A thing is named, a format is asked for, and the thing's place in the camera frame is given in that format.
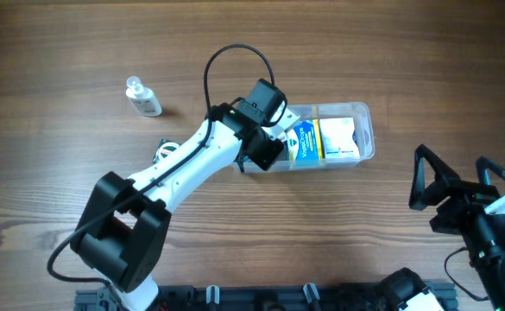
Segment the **blue yellow VapoDrops box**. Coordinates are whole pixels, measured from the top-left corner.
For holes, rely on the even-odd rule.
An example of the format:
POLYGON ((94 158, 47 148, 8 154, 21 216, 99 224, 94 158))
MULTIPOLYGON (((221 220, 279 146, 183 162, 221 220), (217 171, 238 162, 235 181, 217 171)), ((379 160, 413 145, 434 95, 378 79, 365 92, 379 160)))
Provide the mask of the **blue yellow VapoDrops box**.
POLYGON ((317 161, 324 158, 318 119, 298 122, 287 132, 289 161, 317 161))

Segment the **white blue medicine box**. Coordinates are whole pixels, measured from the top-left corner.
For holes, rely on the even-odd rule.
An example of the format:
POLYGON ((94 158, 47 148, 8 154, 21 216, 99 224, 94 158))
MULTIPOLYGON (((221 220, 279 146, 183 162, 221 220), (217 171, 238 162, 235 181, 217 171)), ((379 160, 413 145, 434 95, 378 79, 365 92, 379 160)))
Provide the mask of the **white blue medicine box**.
POLYGON ((319 128, 326 159, 360 156, 352 117, 320 119, 319 128))

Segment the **dark green square sachet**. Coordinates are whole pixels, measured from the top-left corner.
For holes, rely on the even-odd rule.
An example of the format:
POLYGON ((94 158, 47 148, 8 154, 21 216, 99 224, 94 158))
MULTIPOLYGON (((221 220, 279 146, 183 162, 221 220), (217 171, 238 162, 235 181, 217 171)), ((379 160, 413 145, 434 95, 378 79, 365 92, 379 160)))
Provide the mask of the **dark green square sachet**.
POLYGON ((179 148, 179 146, 180 146, 179 143, 168 140, 166 138, 162 138, 155 151, 152 163, 156 164, 165 159, 166 157, 170 156, 177 148, 179 148))

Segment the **clear plastic container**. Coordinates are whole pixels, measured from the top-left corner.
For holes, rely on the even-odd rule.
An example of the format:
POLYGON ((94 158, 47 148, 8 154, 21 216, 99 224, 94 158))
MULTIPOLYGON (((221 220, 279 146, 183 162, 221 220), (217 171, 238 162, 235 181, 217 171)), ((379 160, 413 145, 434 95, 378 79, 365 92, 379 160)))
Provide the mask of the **clear plastic container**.
POLYGON ((284 144, 269 173, 354 167, 375 154, 370 111, 362 102, 290 105, 266 131, 284 144))

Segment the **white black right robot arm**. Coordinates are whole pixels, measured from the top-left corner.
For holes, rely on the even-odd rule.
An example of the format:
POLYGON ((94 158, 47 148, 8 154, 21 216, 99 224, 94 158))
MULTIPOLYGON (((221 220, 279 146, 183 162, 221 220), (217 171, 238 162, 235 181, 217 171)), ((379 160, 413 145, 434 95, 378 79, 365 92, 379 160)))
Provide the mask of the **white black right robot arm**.
POLYGON ((477 182, 465 181, 427 146, 414 151, 408 205, 436 206, 434 232, 459 235, 495 310, 505 310, 505 168, 481 156, 477 182))

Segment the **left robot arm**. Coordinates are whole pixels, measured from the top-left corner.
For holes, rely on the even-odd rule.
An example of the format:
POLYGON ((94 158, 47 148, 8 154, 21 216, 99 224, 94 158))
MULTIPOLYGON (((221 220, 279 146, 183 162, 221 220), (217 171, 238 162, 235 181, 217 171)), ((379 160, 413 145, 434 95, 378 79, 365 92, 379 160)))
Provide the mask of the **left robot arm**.
POLYGON ((208 107, 197 132, 171 155, 128 178, 109 172, 92 190, 71 249, 106 281, 119 310, 151 309, 157 264, 176 208, 205 180, 247 156, 267 170, 284 145, 265 131, 286 95, 265 79, 234 107, 208 107))

